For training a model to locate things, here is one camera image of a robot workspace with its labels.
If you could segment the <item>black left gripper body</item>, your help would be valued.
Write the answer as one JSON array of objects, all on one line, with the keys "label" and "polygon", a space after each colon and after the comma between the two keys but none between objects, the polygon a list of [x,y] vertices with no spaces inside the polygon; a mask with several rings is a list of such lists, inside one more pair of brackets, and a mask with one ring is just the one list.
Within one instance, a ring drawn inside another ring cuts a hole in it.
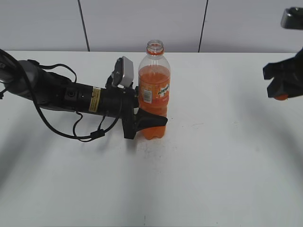
[{"label": "black left gripper body", "polygon": [[124,138],[134,139],[136,135],[134,109],[137,107],[139,107],[138,87],[108,87],[101,89],[99,114],[104,117],[114,118],[111,125],[104,129],[104,133],[109,132],[121,119]]}]

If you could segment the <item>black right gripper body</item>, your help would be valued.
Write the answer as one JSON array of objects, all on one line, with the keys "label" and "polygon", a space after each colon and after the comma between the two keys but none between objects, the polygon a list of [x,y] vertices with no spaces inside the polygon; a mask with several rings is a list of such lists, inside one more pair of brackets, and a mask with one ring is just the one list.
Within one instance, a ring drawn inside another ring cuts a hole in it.
[{"label": "black right gripper body", "polygon": [[294,81],[303,80],[303,50],[301,49],[294,57],[268,63],[263,67],[263,77],[265,80],[273,78],[289,79]]}]

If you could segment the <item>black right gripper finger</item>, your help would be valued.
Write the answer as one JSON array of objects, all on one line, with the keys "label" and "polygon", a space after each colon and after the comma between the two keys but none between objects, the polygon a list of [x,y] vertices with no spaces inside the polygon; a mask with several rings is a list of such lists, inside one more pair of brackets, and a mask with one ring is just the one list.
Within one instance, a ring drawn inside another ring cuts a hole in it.
[{"label": "black right gripper finger", "polygon": [[267,96],[275,98],[283,94],[288,94],[288,98],[302,96],[303,84],[300,81],[289,82],[284,79],[273,79],[267,87]]}]

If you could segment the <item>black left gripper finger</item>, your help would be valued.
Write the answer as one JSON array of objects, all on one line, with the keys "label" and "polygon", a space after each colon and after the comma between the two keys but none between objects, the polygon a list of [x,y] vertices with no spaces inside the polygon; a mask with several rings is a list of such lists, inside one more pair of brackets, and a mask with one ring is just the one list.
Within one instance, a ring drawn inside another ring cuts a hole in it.
[{"label": "black left gripper finger", "polygon": [[139,108],[136,114],[136,131],[166,126],[167,122],[167,117],[155,115]]}]

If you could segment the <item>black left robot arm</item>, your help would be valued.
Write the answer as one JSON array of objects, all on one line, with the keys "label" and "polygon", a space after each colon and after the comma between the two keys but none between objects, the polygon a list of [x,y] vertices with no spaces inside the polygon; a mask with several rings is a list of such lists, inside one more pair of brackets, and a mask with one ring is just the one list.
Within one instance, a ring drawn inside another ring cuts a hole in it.
[{"label": "black left robot arm", "polygon": [[[114,70],[108,77],[105,88],[89,86],[51,70],[54,65],[41,65],[35,60],[16,60],[10,54],[0,52],[0,81],[4,84],[1,95],[10,92],[31,100],[45,125],[54,133],[73,140],[89,142],[105,136],[118,122],[122,121],[124,138],[133,139],[138,131],[165,126],[168,119],[139,107],[138,87],[133,87],[133,62],[126,57],[118,58]],[[75,112],[113,117],[106,129],[98,127],[88,136],[65,134],[56,130],[42,113],[42,109]]]}]

